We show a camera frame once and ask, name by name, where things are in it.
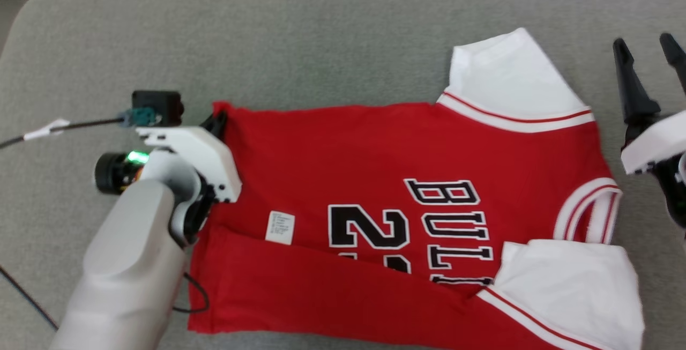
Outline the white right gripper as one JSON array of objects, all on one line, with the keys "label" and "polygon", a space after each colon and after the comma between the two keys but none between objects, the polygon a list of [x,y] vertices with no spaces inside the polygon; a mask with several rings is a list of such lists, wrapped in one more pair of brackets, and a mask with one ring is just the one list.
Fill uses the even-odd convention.
[{"label": "white right gripper", "polygon": [[[685,52],[671,33],[659,42],[667,64],[686,91]],[[661,107],[647,95],[634,70],[634,57],[623,38],[613,42],[625,142],[621,162],[628,175],[652,174],[674,223],[685,228],[685,111],[659,120]]]}]

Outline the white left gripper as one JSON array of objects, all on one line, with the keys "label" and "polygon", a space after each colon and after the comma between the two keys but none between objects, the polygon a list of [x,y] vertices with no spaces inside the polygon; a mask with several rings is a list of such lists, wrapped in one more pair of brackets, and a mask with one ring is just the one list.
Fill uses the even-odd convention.
[{"label": "white left gripper", "polygon": [[221,203],[235,203],[242,181],[232,152],[222,142],[228,117],[225,111],[209,115],[199,126],[137,127],[145,145],[154,147],[141,177],[167,170],[172,174],[191,170],[212,185]]}]

